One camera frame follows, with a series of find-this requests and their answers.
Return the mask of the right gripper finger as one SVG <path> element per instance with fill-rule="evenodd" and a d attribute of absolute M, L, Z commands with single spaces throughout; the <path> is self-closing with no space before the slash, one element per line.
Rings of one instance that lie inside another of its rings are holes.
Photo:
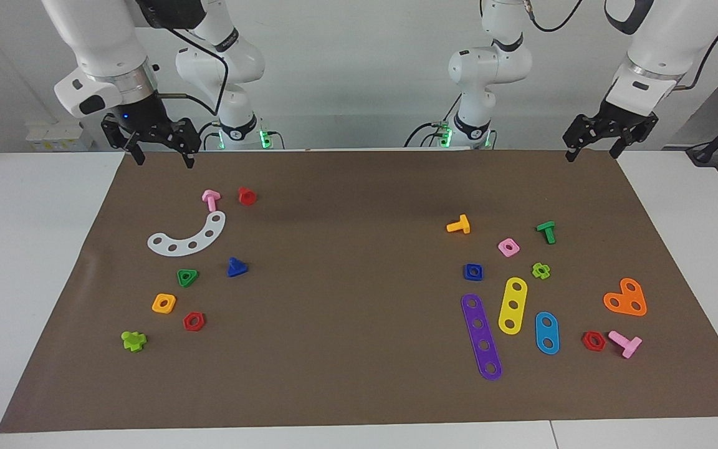
<path fill-rule="evenodd" d="M 103 117 L 102 130 L 108 144 L 114 150 L 123 150 L 132 156 L 137 165 L 143 165 L 145 154 L 140 148 L 141 135 L 139 132 L 124 131 L 114 115 L 105 115 Z"/>
<path fill-rule="evenodd" d="M 171 122 L 169 133 L 169 148 L 177 151 L 182 157 L 185 166 L 190 170 L 196 163 L 196 155 L 201 148 L 201 137 L 188 118 Z"/>

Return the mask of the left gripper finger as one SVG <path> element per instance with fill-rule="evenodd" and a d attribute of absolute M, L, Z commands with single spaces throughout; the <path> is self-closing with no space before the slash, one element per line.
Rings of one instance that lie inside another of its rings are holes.
<path fill-rule="evenodd" d="M 619 137 L 610 148 L 610 156 L 612 158 L 618 158 L 630 145 L 644 142 L 652 132 L 656 122 L 658 122 L 658 117 L 656 115 L 650 115 L 646 120 L 642 120 L 636 125 L 619 125 L 618 128 L 616 128 Z"/>
<path fill-rule="evenodd" d="M 593 117 L 578 114 L 562 134 L 562 141 L 567 148 L 565 153 L 567 162 L 575 162 L 582 148 L 596 142 L 595 120 Z"/>

